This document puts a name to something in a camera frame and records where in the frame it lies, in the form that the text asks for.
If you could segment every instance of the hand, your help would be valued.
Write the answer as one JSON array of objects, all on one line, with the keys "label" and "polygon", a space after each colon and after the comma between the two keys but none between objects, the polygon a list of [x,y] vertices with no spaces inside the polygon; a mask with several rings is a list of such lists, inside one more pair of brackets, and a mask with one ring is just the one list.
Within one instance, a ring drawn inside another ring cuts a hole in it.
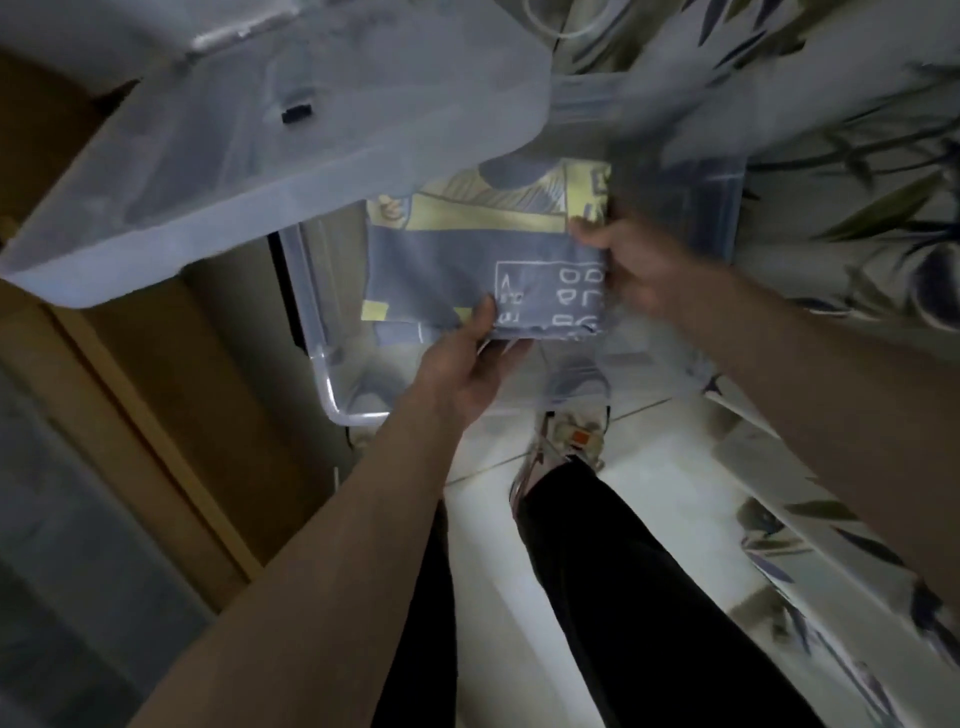
[{"label": "hand", "polygon": [[573,218],[570,234],[611,252],[610,285],[624,301],[651,316],[667,317],[673,300],[689,286],[682,279],[704,267],[677,238],[639,217],[607,226]]},{"label": "hand", "polygon": [[411,393],[424,398],[428,405],[452,406],[463,428],[491,405],[500,382],[533,345],[530,339],[523,339],[507,349],[506,341],[491,341],[478,354],[495,320],[496,303],[492,296],[485,296],[468,322],[423,355],[411,387]]}]

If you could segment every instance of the storage bin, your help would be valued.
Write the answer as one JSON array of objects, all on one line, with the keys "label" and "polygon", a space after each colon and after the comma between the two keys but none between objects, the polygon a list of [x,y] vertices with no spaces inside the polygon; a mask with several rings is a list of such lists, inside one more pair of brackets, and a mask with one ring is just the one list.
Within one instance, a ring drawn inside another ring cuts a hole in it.
[{"label": "storage bin", "polygon": [[[663,130],[619,139],[619,76],[555,79],[549,121],[524,152],[607,158],[612,193],[629,200],[704,255],[732,257],[744,158],[658,163]],[[367,274],[364,203],[280,231],[306,350],[326,414],[339,425],[375,425],[413,380],[428,343],[378,346],[360,320]],[[539,341],[504,382],[492,414],[549,409],[703,387],[709,362],[676,331],[631,311],[609,312],[607,330],[579,341]]]}]

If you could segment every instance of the shoe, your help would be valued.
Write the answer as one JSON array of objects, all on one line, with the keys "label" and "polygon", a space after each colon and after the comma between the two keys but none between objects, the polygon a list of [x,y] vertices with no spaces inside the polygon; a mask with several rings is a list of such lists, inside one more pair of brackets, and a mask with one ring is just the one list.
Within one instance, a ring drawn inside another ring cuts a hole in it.
[{"label": "shoe", "polygon": [[530,451],[510,486],[514,515],[520,502],[547,473],[573,458],[599,473],[604,467],[600,454],[609,425],[610,408],[606,405],[545,413]]}]

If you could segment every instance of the folded shirt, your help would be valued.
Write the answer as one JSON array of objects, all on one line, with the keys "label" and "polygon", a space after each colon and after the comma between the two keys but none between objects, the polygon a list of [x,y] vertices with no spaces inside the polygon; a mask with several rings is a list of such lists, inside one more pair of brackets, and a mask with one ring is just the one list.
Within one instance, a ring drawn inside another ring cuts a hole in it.
[{"label": "folded shirt", "polygon": [[390,324],[377,329],[381,344],[426,343],[492,293],[494,338],[597,333],[606,256],[566,227],[604,219],[609,177],[606,162],[514,154],[368,201],[361,318]]}]

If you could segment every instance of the leg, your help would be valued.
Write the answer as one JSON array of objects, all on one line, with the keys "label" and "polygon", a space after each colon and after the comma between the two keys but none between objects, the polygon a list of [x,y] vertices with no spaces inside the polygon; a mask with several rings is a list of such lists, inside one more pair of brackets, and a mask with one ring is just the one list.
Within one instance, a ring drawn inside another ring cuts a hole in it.
[{"label": "leg", "polygon": [[456,713],[457,634],[441,504],[372,726],[453,728]]},{"label": "leg", "polygon": [[608,726],[741,722],[768,705],[778,724],[822,725],[584,462],[545,475],[517,524]]}]

